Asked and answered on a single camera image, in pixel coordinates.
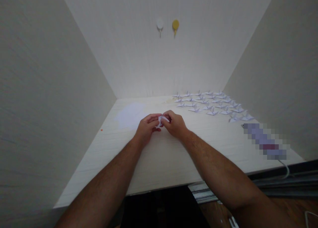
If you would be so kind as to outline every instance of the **white cable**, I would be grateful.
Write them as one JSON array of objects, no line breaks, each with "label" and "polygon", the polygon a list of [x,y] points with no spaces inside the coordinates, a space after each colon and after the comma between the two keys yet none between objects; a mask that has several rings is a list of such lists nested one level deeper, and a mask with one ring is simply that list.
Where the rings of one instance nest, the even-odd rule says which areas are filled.
[{"label": "white cable", "polygon": [[284,165],[285,167],[286,167],[286,170],[287,170],[287,173],[286,173],[286,175],[284,176],[284,177],[282,177],[281,179],[285,179],[285,178],[287,178],[288,176],[289,176],[289,167],[286,165],[286,164],[284,164],[282,161],[280,161],[280,160],[278,160],[282,165]]},{"label": "white cable", "polygon": [[318,215],[316,215],[315,213],[312,213],[310,211],[305,211],[305,220],[306,220],[306,227],[307,228],[309,228],[309,226],[308,226],[308,214],[312,214],[312,215],[318,217]]}]

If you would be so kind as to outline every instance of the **white paper crane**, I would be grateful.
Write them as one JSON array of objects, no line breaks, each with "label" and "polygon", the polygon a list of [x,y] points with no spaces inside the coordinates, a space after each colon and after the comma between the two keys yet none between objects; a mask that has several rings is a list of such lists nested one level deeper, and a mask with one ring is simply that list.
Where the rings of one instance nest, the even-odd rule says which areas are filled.
[{"label": "white paper crane", "polygon": [[201,110],[197,105],[195,105],[195,106],[193,107],[193,109],[190,109],[189,111],[193,111],[193,112],[195,112],[195,113],[199,113],[199,112],[201,112],[202,110]]},{"label": "white paper crane", "polygon": [[225,99],[222,100],[222,102],[225,103],[231,103],[233,100],[231,100],[231,98],[229,96],[227,96]]},{"label": "white paper crane", "polygon": [[207,97],[208,99],[215,99],[216,95],[210,94],[209,97]]},{"label": "white paper crane", "polygon": [[239,121],[240,119],[236,117],[236,114],[230,115],[229,123],[234,123],[236,121]]},{"label": "white paper crane", "polygon": [[209,101],[206,101],[205,99],[201,100],[201,101],[198,101],[198,103],[202,103],[202,104],[205,104],[205,105],[208,105],[210,104]]},{"label": "white paper crane", "polygon": [[196,93],[196,94],[194,94],[195,96],[201,96],[202,95],[202,93],[200,92],[200,90],[199,90],[199,92],[198,93]]},{"label": "white paper crane", "polygon": [[173,97],[182,97],[182,96],[180,96],[180,94],[177,92],[177,94],[176,95],[172,95]]},{"label": "white paper crane", "polygon": [[246,115],[245,115],[245,116],[242,116],[240,119],[241,119],[241,120],[253,120],[254,117],[251,116],[249,113],[246,112]]},{"label": "white paper crane", "polygon": [[219,102],[221,102],[221,100],[220,99],[216,99],[216,100],[211,100],[210,102],[211,103],[219,103]]},{"label": "white paper crane", "polygon": [[210,112],[208,112],[207,114],[208,115],[217,115],[219,112],[215,112],[214,111],[214,107],[212,107],[211,109],[210,109]]},{"label": "white paper crane", "polygon": [[176,107],[185,107],[185,106],[186,106],[185,103],[180,102],[180,104],[177,105]]},{"label": "white paper crane", "polygon": [[186,104],[185,106],[196,107],[196,103],[194,103],[194,102],[192,101],[191,104]]},{"label": "white paper crane", "polygon": [[213,95],[213,92],[211,92],[211,91],[209,90],[209,91],[207,91],[207,92],[203,92],[202,94],[212,96],[212,95]]},{"label": "white paper crane", "polygon": [[196,98],[196,100],[205,100],[205,97],[203,95],[200,95],[199,97]]},{"label": "white paper crane", "polygon": [[215,93],[214,93],[214,95],[217,95],[217,96],[223,95],[223,94],[224,94],[224,92],[221,92],[220,90],[219,90],[219,92],[215,92]]},{"label": "white paper crane", "polygon": [[234,108],[237,108],[237,107],[240,106],[241,104],[238,104],[238,103],[235,103],[235,101],[232,101],[232,102],[231,102],[231,105],[232,105]]},{"label": "white paper crane", "polygon": [[186,94],[183,95],[182,97],[187,97],[187,96],[193,96],[193,94],[189,93],[189,91],[186,91]]},{"label": "white paper crane", "polygon": [[211,110],[212,108],[213,108],[213,106],[206,105],[202,109],[203,110]]},{"label": "white paper crane", "polygon": [[244,110],[241,106],[238,106],[235,110],[233,110],[234,112],[236,112],[236,113],[242,113],[242,112],[244,112],[244,111],[246,111],[246,110]]},{"label": "white paper crane", "polygon": [[225,108],[226,106],[223,106],[222,104],[223,104],[223,103],[222,103],[222,102],[220,102],[220,103],[219,103],[219,105],[218,105],[218,106],[216,106],[216,108],[221,108],[221,109]]},{"label": "white paper crane", "polygon": [[195,102],[196,100],[194,100],[192,97],[191,98],[189,98],[189,99],[185,99],[185,101],[190,101],[190,102]]},{"label": "white paper crane", "polygon": [[220,98],[220,99],[226,99],[228,96],[225,94],[219,95],[216,98]]},{"label": "white paper crane", "polygon": [[232,114],[232,113],[233,113],[232,111],[229,111],[229,107],[228,106],[226,106],[224,108],[224,111],[220,112],[220,114]]},{"label": "white paper crane", "polygon": [[175,100],[175,102],[183,102],[183,101],[186,101],[186,100],[185,99],[181,99],[181,98]]}]

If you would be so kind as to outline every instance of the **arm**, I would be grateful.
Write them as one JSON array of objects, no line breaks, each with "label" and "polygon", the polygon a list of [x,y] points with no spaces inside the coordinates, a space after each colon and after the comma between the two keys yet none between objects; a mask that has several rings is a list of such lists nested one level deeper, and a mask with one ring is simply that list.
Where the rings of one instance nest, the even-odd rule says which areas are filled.
[{"label": "arm", "polygon": [[56,228],[107,227],[122,203],[134,169],[151,134],[161,129],[158,116],[150,114],[139,123],[135,136],[78,194]]},{"label": "arm", "polygon": [[162,120],[185,146],[202,179],[229,208],[240,227],[296,227],[234,163],[189,131],[182,116],[167,111]]}]

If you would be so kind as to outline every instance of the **hand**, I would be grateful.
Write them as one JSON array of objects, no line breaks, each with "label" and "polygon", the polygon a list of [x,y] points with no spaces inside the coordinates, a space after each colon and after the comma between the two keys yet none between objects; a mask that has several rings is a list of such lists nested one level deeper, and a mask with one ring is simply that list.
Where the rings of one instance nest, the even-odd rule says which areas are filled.
[{"label": "hand", "polygon": [[149,143],[151,134],[154,131],[161,131],[160,128],[155,128],[157,125],[159,125],[159,116],[161,116],[161,113],[150,114],[140,121],[133,140],[136,140],[142,148],[144,148]]},{"label": "hand", "polygon": [[188,132],[185,121],[181,115],[175,114],[173,111],[166,111],[162,114],[166,117],[170,123],[164,119],[161,120],[161,123],[167,129],[167,131],[177,139],[181,139],[182,135]]}]

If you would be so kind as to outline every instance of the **white desk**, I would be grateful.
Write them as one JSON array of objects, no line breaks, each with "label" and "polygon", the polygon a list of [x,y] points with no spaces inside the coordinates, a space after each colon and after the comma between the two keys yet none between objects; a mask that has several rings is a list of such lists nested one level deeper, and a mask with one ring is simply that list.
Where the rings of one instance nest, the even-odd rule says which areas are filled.
[{"label": "white desk", "polygon": [[[145,104],[144,112],[163,113],[173,110],[183,116],[187,127],[234,162],[245,173],[282,166],[276,160],[266,160],[247,138],[241,127],[243,123],[258,123],[256,120],[228,123],[229,116],[206,115],[206,111],[194,113],[189,107],[176,107],[172,97],[118,99],[95,136],[75,173],[67,184],[56,207],[68,206],[84,186],[126,145],[135,130],[119,129],[115,116],[125,106],[138,102]],[[293,150],[284,162],[294,164],[304,160]],[[182,144],[165,128],[153,133],[150,143],[143,150],[127,194],[188,184],[201,181],[190,156]]]}]

